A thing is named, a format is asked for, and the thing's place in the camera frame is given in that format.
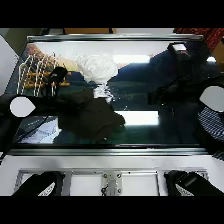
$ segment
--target metal latch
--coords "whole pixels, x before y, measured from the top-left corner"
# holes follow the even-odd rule
[[[122,193],[121,172],[104,172],[101,192],[102,196],[119,196]]]

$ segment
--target glass panel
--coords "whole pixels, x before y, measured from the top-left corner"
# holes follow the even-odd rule
[[[64,66],[69,74],[63,81],[59,94],[92,88],[95,96],[106,97],[114,110],[123,115],[126,124],[114,130],[107,140],[96,142],[93,139],[82,139],[71,132],[60,130],[57,117],[51,116],[21,143],[178,144],[182,147],[198,145],[194,137],[198,124],[198,101],[195,99],[173,100],[169,104],[162,105],[153,101],[153,97],[159,90],[167,88],[182,77],[188,76],[202,81],[208,77],[216,77],[219,73],[215,62],[210,59],[178,64],[175,57],[167,50],[170,43],[174,41],[108,40],[28,43],[11,77],[7,93],[41,97],[41,83],[44,82],[44,76],[49,74],[55,66]],[[185,40],[184,43],[192,54],[198,52],[199,49],[201,51],[201,40]],[[113,61],[117,67],[110,67],[110,74],[113,77],[109,79],[107,85],[97,85],[99,77],[91,77],[95,82],[87,82],[88,77],[80,73],[82,66],[105,63],[105,73],[109,74],[106,71],[108,61]],[[43,117],[24,119],[17,138],[32,130],[43,119]]]

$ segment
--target white circular marker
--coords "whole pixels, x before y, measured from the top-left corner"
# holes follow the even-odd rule
[[[20,96],[12,100],[10,110],[16,117],[27,117],[36,107],[26,97]]]

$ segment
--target silver metal frame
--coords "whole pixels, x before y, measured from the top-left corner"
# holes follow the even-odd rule
[[[206,169],[203,168],[176,168],[175,170],[183,170],[186,172],[196,172],[202,177],[204,177],[206,180],[209,180],[208,172]],[[70,169],[70,168],[64,168],[64,169],[54,169],[54,170],[47,170],[47,171],[59,171],[65,174],[64,182],[63,182],[63,187],[62,187],[62,196],[69,196],[70,195],[70,187],[71,187],[71,178],[73,175],[101,175],[102,176],[102,186],[104,186],[104,174],[108,173],[118,173],[121,174],[121,177],[124,175],[129,175],[129,174],[141,174],[141,175],[156,175],[157,179],[157,189],[158,189],[158,194],[159,196],[167,196],[168,191],[166,187],[166,181],[164,178],[164,174],[168,173],[171,170],[163,170],[163,169],[110,169],[110,168],[104,168],[104,169],[99,169],[99,168],[88,168],[88,169]],[[16,184],[14,188],[14,192],[16,192],[19,187],[22,184],[22,178],[24,174],[41,174],[43,172],[46,172],[46,170],[40,170],[40,169],[21,169],[19,170],[19,173],[17,175],[16,179]]]
[[[12,149],[9,155],[15,156],[191,156],[207,155],[204,148],[168,149]]]
[[[203,35],[194,34],[68,34],[28,36],[27,42],[54,42],[54,41],[187,41],[203,40]]]

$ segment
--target red fabric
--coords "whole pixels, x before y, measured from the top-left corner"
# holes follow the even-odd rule
[[[211,52],[224,36],[224,28],[177,28],[176,33],[203,35]]]

